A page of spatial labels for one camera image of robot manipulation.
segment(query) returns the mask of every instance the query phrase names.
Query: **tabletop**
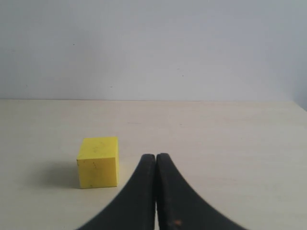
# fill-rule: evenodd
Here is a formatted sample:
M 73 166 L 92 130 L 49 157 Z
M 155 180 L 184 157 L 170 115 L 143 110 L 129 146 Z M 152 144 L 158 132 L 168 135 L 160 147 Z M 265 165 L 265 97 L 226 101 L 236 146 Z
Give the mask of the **tabletop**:
M 79 189 L 81 141 L 105 136 L 119 140 L 119 185 Z M 307 113 L 293 102 L 0 100 L 0 229 L 75 229 L 118 194 L 142 154 L 167 152 L 243 227 L 302 230 L 306 138 Z

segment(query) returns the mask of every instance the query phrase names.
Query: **table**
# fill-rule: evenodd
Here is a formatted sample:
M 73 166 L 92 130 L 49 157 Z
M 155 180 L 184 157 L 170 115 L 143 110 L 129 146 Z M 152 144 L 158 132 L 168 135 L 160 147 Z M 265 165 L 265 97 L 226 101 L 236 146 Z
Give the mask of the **table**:
M 118 136 L 119 186 L 79 189 L 84 137 Z M 307 113 L 293 102 L 0 100 L 0 229 L 75 229 L 144 153 L 249 230 L 307 227 Z

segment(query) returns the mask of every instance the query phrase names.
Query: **white wall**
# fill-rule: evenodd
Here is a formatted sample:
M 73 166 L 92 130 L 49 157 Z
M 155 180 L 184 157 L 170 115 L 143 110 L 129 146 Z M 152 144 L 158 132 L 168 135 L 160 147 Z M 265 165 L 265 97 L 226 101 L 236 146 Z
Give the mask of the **white wall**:
M 307 106 L 306 73 L 306 0 L 0 0 L 0 98 Z

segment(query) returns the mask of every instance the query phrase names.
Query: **yellow cube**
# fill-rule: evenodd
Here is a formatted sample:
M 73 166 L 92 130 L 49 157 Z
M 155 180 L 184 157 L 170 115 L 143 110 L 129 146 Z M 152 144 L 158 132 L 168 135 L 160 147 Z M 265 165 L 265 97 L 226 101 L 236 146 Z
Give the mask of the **yellow cube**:
M 84 138 L 77 157 L 81 188 L 118 185 L 118 139 Z

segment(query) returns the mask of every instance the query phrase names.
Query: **light wooden table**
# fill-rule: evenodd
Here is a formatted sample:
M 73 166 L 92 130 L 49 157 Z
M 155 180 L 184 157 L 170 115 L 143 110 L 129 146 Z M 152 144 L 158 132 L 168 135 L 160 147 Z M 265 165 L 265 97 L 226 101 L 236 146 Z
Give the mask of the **light wooden table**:
M 81 140 L 100 136 L 119 138 L 120 184 L 78 189 Z M 0 229 L 75 229 L 160 152 L 244 227 L 307 228 L 307 113 L 295 103 L 1 100 Z

